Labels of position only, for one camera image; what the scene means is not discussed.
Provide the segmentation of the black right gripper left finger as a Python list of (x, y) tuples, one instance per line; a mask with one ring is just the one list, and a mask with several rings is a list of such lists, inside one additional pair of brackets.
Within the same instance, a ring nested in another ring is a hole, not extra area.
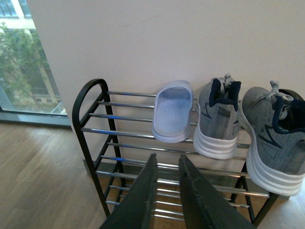
[(101, 225), (102, 229), (150, 229), (157, 192), (157, 159), (151, 154), (129, 193)]

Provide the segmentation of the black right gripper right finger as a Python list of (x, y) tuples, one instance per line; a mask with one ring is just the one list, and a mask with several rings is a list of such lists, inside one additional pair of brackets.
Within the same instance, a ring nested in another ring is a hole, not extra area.
[(186, 155), (179, 159), (180, 196), (188, 229), (254, 229)]

